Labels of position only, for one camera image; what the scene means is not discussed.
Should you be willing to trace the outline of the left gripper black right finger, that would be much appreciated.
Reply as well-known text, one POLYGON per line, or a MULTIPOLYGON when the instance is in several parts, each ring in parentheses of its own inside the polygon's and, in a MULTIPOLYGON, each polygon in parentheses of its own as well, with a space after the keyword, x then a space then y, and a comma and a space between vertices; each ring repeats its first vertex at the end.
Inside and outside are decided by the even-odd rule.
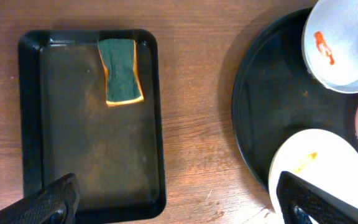
POLYGON ((358 208, 290 172, 280 174, 276 193, 286 224, 311 223, 313 220, 358 224, 358 208))

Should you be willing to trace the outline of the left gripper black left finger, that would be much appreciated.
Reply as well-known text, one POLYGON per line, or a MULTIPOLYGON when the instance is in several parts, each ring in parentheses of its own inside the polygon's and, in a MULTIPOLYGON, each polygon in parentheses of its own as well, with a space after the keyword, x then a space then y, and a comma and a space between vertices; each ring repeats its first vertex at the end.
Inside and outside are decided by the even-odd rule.
POLYGON ((0 223, 71 224, 80 201, 78 181, 67 174, 36 193, 0 210, 0 223))

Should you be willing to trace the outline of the white plate with red sauce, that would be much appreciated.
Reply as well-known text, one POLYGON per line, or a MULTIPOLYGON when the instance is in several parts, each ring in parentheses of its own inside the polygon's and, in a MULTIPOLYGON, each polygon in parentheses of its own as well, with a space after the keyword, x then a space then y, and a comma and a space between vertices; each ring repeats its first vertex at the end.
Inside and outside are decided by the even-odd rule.
POLYGON ((358 93, 358 0, 319 0, 303 29, 302 54, 325 88, 358 93))

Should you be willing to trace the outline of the round black tray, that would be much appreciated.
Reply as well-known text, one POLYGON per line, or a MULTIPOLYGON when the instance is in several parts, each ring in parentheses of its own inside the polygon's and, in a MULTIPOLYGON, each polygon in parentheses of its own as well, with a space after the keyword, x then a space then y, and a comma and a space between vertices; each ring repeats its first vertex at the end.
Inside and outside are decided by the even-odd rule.
POLYGON ((234 135, 246 166, 264 189, 274 154, 298 131, 325 129, 358 153, 358 93, 325 88, 303 61, 301 36, 310 12, 300 9, 269 25, 249 47, 234 82, 234 135))

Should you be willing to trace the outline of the white plate with yellow sauce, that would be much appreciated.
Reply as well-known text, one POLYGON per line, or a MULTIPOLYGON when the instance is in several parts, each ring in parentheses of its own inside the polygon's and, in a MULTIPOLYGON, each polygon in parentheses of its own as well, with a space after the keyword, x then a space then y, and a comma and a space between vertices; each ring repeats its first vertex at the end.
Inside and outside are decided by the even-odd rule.
POLYGON ((268 173, 275 223, 284 222, 277 186, 280 174, 285 171, 358 208, 358 153, 337 134, 306 129, 289 137, 278 148, 268 173))

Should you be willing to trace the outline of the black rectangular tray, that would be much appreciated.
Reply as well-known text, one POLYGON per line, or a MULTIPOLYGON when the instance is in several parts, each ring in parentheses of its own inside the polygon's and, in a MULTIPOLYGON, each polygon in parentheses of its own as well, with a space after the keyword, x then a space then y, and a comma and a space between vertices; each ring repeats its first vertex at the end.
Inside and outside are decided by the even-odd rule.
POLYGON ((18 43, 24 195, 68 173, 77 223, 154 218, 167 203, 158 47, 146 30, 33 30, 18 43), (110 107, 97 44, 131 39, 144 101, 110 107))

